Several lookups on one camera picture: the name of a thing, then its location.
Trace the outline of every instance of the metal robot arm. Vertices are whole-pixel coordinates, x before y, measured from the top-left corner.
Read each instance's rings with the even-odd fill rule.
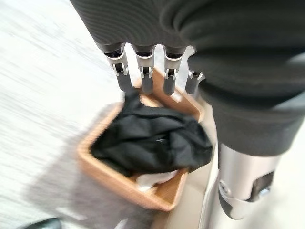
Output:
[[[277,163],[305,114],[305,2],[302,0],[71,0],[119,86],[131,87],[126,42],[143,90],[152,91],[153,51],[164,46],[171,95],[188,45],[196,53],[186,91],[212,105],[219,141],[219,198],[241,219],[272,185]]]

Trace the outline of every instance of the wooden basket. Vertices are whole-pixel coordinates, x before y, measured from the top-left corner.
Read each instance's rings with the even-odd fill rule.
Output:
[[[183,94],[182,91],[177,88],[172,96],[165,95],[163,92],[163,80],[162,74],[154,69],[153,93],[151,95],[145,95],[141,91],[141,87],[138,86],[142,103],[147,106],[163,105],[192,115],[198,121],[201,121],[203,115],[199,109],[200,106],[198,103],[190,96]],[[94,158],[91,154],[91,145],[108,127],[121,109],[122,104],[116,106],[79,144],[78,159],[80,166],[86,174],[130,202],[144,208],[170,211],[179,201],[187,177],[187,169],[180,169],[174,178],[143,192],[138,189],[138,186],[135,183],[138,175],[125,177],[100,160]]]

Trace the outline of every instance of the floor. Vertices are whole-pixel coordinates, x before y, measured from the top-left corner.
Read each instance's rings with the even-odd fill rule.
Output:
[[[126,52],[135,82],[129,45]],[[0,53],[0,228],[55,216],[65,229],[149,228],[154,211],[78,167],[77,144],[122,92],[70,2],[0,0]],[[162,69],[161,47],[155,61]],[[184,58],[178,84],[187,71]]]

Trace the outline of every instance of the black fabric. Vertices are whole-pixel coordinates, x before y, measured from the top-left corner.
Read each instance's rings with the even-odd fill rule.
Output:
[[[191,116],[148,107],[132,89],[122,111],[91,147],[92,155],[130,176],[132,172],[163,173],[210,162],[212,144]]]

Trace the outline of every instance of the metal bracket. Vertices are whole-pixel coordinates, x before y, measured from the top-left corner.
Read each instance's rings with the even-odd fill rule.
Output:
[[[189,78],[195,78],[197,80],[200,80],[203,76],[203,73],[195,73],[194,71],[189,72]]]

